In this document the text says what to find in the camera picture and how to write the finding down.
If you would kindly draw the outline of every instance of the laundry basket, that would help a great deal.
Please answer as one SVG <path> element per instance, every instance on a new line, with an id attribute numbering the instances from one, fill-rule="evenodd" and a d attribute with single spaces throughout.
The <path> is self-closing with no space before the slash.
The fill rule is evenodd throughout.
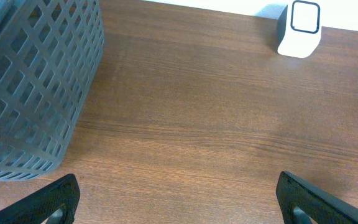
<path id="1" fill-rule="evenodd" d="M 98 0 L 0 0 L 0 180 L 60 165 L 103 45 Z"/>

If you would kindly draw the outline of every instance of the wood plank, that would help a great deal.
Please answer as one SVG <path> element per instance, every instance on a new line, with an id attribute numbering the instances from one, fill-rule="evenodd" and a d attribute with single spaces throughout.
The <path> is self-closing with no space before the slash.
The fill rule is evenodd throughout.
<path id="1" fill-rule="evenodd" d="M 282 170 L 358 207 L 358 32 L 305 59 L 276 21 L 101 1 L 106 46 L 63 164 L 0 182 L 0 209 L 74 173 L 76 223 L 281 223 Z"/>

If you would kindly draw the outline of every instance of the black object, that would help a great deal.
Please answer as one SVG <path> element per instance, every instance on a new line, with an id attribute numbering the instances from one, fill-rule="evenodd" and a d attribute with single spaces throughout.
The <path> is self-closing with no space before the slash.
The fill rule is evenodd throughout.
<path id="1" fill-rule="evenodd" d="M 281 172 L 276 195 L 285 224 L 358 223 L 357 208 L 290 172 Z"/>
<path id="2" fill-rule="evenodd" d="M 77 180 L 68 174 L 1 210 L 0 223 L 73 223 L 79 200 Z"/>

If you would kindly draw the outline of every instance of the perforated basket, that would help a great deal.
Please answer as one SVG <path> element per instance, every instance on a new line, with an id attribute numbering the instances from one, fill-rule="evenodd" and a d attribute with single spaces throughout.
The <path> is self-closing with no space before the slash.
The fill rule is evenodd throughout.
<path id="1" fill-rule="evenodd" d="M 60 165 L 103 45 L 98 0 L 0 0 L 0 180 Z"/>

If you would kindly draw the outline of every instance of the gray container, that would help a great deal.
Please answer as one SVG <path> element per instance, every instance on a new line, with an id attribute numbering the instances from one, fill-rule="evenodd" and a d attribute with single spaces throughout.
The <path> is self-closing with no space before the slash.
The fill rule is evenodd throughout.
<path id="1" fill-rule="evenodd" d="M 0 180 L 60 165 L 103 46 L 98 0 L 0 0 Z"/>

